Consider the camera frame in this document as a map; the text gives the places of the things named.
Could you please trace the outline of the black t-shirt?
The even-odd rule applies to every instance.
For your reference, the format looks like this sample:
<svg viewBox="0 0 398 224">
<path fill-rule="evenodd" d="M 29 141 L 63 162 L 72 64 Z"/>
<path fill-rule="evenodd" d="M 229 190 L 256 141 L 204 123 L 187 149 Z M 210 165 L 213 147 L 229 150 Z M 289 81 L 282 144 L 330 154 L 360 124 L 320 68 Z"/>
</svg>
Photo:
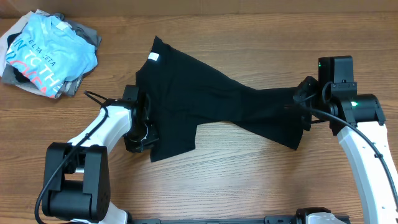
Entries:
<svg viewBox="0 0 398 224">
<path fill-rule="evenodd" d="M 150 98 L 149 119 L 159 132 L 153 162 L 194 150 L 200 124 L 229 121 L 293 150 L 310 129 L 301 111 L 288 108 L 295 88 L 253 89 L 159 37 L 136 72 L 136 85 Z"/>
</svg>

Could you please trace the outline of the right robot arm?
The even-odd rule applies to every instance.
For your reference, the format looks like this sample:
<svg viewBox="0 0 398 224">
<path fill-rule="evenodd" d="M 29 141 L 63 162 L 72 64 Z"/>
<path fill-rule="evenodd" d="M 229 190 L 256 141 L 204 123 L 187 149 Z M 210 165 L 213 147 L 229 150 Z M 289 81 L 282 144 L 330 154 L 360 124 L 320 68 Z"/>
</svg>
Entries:
<svg viewBox="0 0 398 224">
<path fill-rule="evenodd" d="M 327 122 L 353 172 L 365 223 L 397 224 L 397 169 L 378 98 L 359 94 L 351 56 L 321 57 L 294 95 L 308 125 Z"/>
</svg>

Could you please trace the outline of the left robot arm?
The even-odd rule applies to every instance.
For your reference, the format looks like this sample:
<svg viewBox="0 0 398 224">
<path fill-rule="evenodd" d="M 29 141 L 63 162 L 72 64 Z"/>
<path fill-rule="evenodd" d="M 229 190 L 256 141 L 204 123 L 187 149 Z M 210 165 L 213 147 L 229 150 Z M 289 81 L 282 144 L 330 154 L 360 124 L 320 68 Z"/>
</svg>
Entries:
<svg viewBox="0 0 398 224">
<path fill-rule="evenodd" d="M 43 188 L 34 216 L 56 217 L 63 223 L 132 223 L 129 212 L 111 202 L 108 156 L 123 139 L 129 152 L 141 153 L 159 139 L 148 121 L 150 96 L 126 85 L 122 98 L 112 99 L 92 91 L 85 95 L 99 104 L 96 119 L 68 142 L 53 142 L 45 156 Z"/>
</svg>

